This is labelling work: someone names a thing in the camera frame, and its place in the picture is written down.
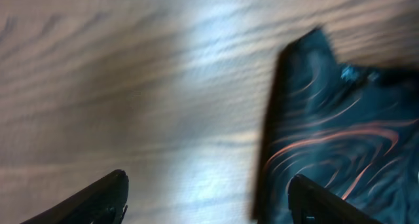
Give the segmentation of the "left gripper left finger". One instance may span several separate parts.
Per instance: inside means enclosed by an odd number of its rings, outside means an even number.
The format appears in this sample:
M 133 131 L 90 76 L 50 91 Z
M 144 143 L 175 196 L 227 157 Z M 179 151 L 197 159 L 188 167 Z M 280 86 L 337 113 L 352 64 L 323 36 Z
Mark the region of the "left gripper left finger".
M 128 209 L 129 179 L 114 170 L 22 224 L 121 224 Z

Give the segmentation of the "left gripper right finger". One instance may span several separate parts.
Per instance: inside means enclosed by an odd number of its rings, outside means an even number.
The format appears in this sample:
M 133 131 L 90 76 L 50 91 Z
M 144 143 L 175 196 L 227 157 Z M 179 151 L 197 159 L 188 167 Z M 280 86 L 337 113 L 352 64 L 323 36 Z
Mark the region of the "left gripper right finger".
M 294 224 L 381 224 L 302 174 L 288 188 Z

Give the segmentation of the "black printed cycling jersey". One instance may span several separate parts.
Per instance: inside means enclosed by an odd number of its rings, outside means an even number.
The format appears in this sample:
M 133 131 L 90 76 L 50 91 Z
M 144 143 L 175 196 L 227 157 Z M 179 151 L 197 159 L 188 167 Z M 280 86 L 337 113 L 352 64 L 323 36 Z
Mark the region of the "black printed cycling jersey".
M 278 58 L 265 120 L 258 223 L 292 223 L 302 174 L 381 223 L 418 222 L 418 69 L 340 62 L 321 28 Z

